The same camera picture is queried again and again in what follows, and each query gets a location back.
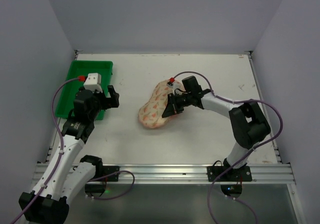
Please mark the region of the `aluminium mounting rail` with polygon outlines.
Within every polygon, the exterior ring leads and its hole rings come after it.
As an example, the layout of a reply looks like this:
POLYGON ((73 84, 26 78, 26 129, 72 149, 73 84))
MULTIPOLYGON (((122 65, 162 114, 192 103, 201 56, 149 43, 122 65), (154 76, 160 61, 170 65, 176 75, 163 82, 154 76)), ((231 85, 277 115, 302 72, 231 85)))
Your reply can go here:
MULTIPOLYGON (((295 178, 289 164, 250 164, 249 169, 230 179, 220 178, 218 184, 294 184, 295 178)), ((136 184, 210 184, 214 172, 209 164, 105 164, 103 173, 129 171, 136 184)))

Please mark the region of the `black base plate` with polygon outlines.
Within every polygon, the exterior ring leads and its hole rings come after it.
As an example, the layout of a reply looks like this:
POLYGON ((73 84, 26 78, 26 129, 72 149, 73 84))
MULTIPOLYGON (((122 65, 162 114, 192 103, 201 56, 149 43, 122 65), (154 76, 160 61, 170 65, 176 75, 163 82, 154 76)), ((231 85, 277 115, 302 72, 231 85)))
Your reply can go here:
MULTIPOLYGON (((221 165, 207 166, 206 173, 209 182, 213 182, 216 177, 222 174, 226 168, 221 165)), ((231 169, 224 175, 222 175, 217 182, 251 182, 253 180, 251 169, 249 166, 244 166, 238 169, 231 169)))
POLYGON ((119 180, 120 167, 117 165, 104 165, 102 167, 103 182, 117 182, 119 180))

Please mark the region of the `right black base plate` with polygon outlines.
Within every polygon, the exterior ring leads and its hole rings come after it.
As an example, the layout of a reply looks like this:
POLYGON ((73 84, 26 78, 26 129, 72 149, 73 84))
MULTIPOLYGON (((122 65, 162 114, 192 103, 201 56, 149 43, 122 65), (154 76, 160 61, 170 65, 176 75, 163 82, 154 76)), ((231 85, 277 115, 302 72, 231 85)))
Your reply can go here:
MULTIPOLYGON (((222 174, 226 168, 221 165, 207 166, 206 173, 209 182, 213 182, 216 177, 222 174)), ((222 175, 217 182, 251 182, 253 180, 251 169, 249 166, 244 166, 238 169, 231 169, 224 175, 222 175)))

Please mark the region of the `floral laundry bag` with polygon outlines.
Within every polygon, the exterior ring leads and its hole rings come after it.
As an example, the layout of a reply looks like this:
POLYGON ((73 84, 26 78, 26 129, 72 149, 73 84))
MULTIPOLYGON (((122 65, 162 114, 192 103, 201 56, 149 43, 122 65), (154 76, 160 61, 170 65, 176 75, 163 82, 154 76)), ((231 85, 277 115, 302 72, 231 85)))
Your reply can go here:
POLYGON ((154 88, 150 99, 138 111, 138 121, 148 129, 157 129, 166 125, 169 121, 174 119, 173 116, 162 118, 162 114, 166 108, 168 101, 168 94, 172 91, 167 87, 169 80, 159 82, 154 88))

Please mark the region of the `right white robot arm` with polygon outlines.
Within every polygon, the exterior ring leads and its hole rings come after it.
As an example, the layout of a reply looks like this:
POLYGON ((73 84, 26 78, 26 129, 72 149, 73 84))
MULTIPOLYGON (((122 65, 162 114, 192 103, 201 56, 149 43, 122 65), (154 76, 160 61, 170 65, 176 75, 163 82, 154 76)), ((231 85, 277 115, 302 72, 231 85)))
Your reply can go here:
POLYGON ((167 82, 172 91, 167 96, 167 105, 162 117, 181 114, 185 107, 194 106, 228 118, 235 144, 223 165, 234 170, 245 166, 249 151, 271 133, 271 127, 258 102, 231 101, 214 95, 209 88, 202 89, 195 76, 183 79, 182 85, 184 89, 178 87, 178 82, 174 78, 167 82))

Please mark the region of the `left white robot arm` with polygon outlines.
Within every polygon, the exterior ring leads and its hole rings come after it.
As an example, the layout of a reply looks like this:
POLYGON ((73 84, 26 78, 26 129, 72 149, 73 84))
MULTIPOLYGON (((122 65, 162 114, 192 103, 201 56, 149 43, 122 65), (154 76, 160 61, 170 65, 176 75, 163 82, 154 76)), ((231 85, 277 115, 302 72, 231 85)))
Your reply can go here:
POLYGON ((79 88, 67 120, 60 130, 60 142, 49 165, 31 192, 23 192, 19 205, 25 219, 37 224, 63 224, 70 205, 87 181, 102 171, 102 160, 91 156, 70 174, 75 158, 93 132, 94 122, 102 110, 119 107, 119 94, 112 85, 103 91, 79 88))

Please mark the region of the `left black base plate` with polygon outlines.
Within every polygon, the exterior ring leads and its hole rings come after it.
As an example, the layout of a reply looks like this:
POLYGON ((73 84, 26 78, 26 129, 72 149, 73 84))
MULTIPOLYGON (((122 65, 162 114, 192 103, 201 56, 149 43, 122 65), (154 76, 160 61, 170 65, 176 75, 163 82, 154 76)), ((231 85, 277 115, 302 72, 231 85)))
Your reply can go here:
POLYGON ((117 182, 119 180, 120 167, 117 165, 104 165, 102 167, 103 182, 117 182))

